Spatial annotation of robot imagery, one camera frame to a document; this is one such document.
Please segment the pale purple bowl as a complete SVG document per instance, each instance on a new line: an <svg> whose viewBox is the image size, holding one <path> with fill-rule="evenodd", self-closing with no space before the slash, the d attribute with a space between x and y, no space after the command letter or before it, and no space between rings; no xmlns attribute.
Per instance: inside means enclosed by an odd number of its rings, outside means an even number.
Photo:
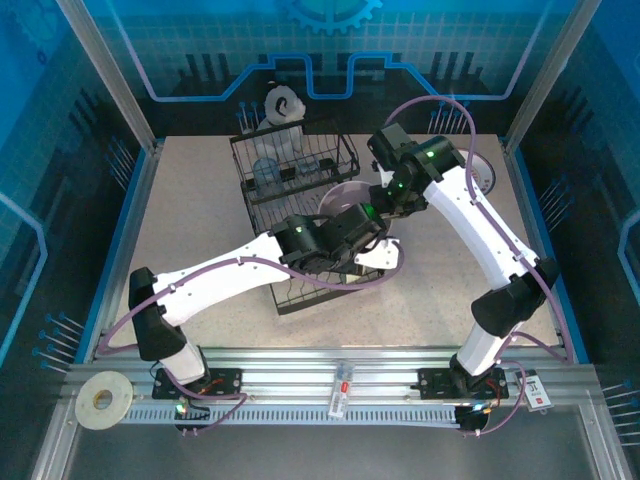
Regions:
<svg viewBox="0 0 640 480"><path fill-rule="evenodd" d="M352 180L333 186L321 199L317 214L337 216L354 204L369 203L371 184Z"/></svg>

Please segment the large plate with sunburst print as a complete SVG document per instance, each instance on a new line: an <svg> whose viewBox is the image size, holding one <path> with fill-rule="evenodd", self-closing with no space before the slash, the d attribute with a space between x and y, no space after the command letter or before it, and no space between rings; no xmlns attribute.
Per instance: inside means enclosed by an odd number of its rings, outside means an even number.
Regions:
<svg viewBox="0 0 640 480"><path fill-rule="evenodd" d="M482 155L475 153L471 162L472 178L483 195L494 189L497 176L492 164Z"/></svg>

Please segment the black wire dish rack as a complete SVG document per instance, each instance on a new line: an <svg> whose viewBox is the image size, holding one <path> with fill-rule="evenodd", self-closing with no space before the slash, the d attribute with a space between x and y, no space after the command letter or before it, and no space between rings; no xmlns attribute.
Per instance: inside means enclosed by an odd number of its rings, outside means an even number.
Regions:
<svg viewBox="0 0 640 480"><path fill-rule="evenodd" d="M240 188L255 234L269 230L273 225L295 214L316 215L323 196L335 185L357 180L360 164L356 148L349 136L339 131L330 117L303 119L302 152L320 154L321 178L305 181L296 176L295 160L278 162L280 181L275 195L258 197L252 167L262 157L256 152L254 139L257 131L231 138L230 146ZM390 270L345 266L337 272L320 274L326 287L299 278L274 283L271 292L279 314L291 314L322 302L338 298L368 286L376 286Z"/></svg>

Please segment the grey plush dog toy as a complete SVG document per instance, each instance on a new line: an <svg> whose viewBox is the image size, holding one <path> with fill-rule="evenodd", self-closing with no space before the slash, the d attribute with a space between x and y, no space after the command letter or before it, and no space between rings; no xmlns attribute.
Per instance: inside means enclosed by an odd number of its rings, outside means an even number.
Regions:
<svg viewBox="0 0 640 480"><path fill-rule="evenodd" d="M306 106L288 86L271 81L264 101L265 117L254 139L259 155L273 155L281 162L293 161L302 153L303 129L300 121Z"/></svg>

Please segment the small lit circuit board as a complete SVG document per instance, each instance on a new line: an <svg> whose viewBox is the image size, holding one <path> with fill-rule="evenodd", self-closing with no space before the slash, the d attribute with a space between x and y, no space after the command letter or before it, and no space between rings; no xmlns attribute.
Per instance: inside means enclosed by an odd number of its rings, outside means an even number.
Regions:
<svg viewBox="0 0 640 480"><path fill-rule="evenodd" d="M181 399L175 405L175 420L208 420L210 418L210 410L207 407L198 406L189 398Z"/></svg>
<svg viewBox="0 0 640 480"><path fill-rule="evenodd" d="M462 423L464 419L478 416L488 416L493 409L491 402L480 402L468 405L460 405L455 407L455 416L458 423Z"/></svg>

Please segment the white printed card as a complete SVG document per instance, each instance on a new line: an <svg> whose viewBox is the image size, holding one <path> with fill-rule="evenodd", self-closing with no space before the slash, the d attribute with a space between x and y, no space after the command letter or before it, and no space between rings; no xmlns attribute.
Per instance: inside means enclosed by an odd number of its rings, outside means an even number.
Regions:
<svg viewBox="0 0 640 480"><path fill-rule="evenodd" d="M535 370L515 374L518 385L524 388L525 403L530 412L543 411L553 407L553 403Z"/></svg>

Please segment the white tape roll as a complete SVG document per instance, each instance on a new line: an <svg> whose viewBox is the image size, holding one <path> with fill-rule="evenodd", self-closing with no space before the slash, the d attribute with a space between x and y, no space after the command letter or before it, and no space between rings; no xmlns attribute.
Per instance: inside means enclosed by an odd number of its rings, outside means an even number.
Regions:
<svg viewBox="0 0 640 480"><path fill-rule="evenodd" d="M133 402L132 383L116 371L93 375L80 388L75 415L78 423L89 430L105 430L119 423Z"/></svg>

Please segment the aluminium table side rail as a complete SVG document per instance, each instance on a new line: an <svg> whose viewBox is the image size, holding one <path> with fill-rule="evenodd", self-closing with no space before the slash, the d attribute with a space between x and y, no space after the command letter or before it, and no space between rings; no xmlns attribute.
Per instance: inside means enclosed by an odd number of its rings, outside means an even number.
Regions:
<svg viewBox="0 0 640 480"><path fill-rule="evenodd" d="M75 356L78 364L93 361L103 329L117 315L164 143L159 139L152 154L142 151L136 161Z"/></svg>
<svg viewBox="0 0 640 480"><path fill-rule="evenodd" d="M516 199L520 213L523 216L523 222L531 248L538 253L541 259L552 257L552 254L546 248L540 223L538 222L541 216L530 178L526 170L521 168L518 157L514 151L510 151L506 146L503 146L502 153L504 154L504 160L510 178L514 183ZM549 304L551 317L558 337L558 344L562 346L566 355L564 363L574 364L576 361L575 349L561 302L553 293L553 287L543 286L543 294L546 296Z"/></svg>

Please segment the aluminium frame post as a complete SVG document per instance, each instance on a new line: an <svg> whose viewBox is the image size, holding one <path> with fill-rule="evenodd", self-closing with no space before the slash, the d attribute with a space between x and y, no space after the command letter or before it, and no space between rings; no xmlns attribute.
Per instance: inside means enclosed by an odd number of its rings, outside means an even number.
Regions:
<svg viewBox="0 0 640 480"><path fill-rule="evenodd" d="M505 137L507 155L514 155L544 101L566 67L602 0L576 0Z"/></svg>
<svg viewBox="0 0 640 480"><path fill-rule="evenodd" d="M82 0L56 0L140 147L156 152L156 137L93 17Z"/></svg>

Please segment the aluminium front rail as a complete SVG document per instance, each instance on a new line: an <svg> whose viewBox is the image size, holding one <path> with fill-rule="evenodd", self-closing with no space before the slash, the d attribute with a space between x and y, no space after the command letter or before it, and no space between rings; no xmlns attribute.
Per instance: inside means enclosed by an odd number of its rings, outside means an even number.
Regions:
<svg viewBox="0 0 640 480"><path fill-rule="evenodd" d="M454 348L207 348L208 363L242 370L242 390L252 404L325 405L341 360L354 366L353 405L417 404L414 386L421 368L445 368ZM508 404L518 393L515 371L535 370L552 403L581 405L603 397L595 368L565 365L537 347L512 346L502 356Z"/></svg>

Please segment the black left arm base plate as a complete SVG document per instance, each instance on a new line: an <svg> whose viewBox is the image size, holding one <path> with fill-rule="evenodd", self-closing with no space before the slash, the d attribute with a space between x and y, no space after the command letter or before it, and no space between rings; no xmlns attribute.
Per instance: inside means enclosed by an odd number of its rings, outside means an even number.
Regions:
<svg viewBox="0 0 640 480"><path fill-rule="evenodd" d="M241 392L242 370L238 368L209 368L209 373L201 379L184 385L191 393L214 397L234 395ZM154 374L152 398L158 400L177 400L185 394L179 390L169 378L164 368Z"/></svg>

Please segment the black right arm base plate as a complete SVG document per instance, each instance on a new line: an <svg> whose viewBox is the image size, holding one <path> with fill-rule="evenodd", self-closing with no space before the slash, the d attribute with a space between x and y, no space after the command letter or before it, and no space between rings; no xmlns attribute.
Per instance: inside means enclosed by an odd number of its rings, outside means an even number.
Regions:
<svg viewBox="0 0 640 480"><path fill-rule="evenodd" d="M508 399L506 375L501 368L491 368L480 376L469 376L453 368L422 368L412 386L422 400L497 400Z"/></svg>

